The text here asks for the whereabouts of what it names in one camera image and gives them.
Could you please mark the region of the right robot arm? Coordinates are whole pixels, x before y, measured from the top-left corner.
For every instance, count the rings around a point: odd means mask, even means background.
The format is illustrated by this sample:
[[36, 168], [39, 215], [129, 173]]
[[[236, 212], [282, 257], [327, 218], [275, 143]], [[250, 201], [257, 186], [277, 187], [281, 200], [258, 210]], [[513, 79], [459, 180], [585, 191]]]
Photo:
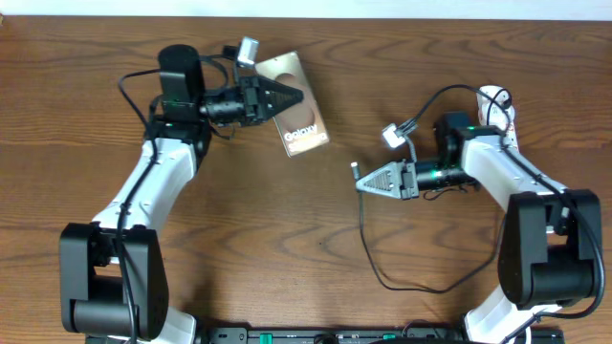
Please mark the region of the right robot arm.
[[[483, 187], [504, 210], [493, 252], [499, 284], [463, 318], [472, 343], [535, 340], [543, 317], [583, 318], [602, 301], [605, 268], [601, 205], [588, 189], [570, 189], [534, 167], [496, 124], [475, 125], [464, 112], [442, 115], [433, 126], [438, 156], [391, 161], [361, 176], [351, 165], [358, 194], [397, 200], [453, 186]], [[589, 298], [581, 312], [565, 308]]]

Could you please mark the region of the Galaxy S25 Ultra smartphone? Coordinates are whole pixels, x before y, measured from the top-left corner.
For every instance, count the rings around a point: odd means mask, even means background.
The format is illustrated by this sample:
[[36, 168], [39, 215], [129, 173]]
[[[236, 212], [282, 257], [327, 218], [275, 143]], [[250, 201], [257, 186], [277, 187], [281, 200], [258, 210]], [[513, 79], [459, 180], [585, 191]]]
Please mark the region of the Galaxy S25 Ultra smartphone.
[[327, 144], [330, 137], [313, 90], [302, 68], [297, 52], [290, 52], [258, 62], [259, 75], [296, 88], [303, 100], [274, 117], [287, 155], [292, 158]]

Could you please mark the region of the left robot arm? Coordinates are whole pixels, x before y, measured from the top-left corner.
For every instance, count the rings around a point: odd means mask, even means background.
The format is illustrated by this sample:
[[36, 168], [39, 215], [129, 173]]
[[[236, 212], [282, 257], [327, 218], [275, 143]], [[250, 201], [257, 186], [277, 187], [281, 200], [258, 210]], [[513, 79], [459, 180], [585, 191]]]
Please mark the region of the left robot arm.
[[253, 71], [258, 42], [217, 55], [159, 52], [161, 93], [147, 112], [140, 158], [115, 198], [59, 240], [61, 321], [91, 343], [200, 343], [197, 319], [169, 304], [159, 243], [166, 218], [225, 126], [261, 124], [304, 95]]

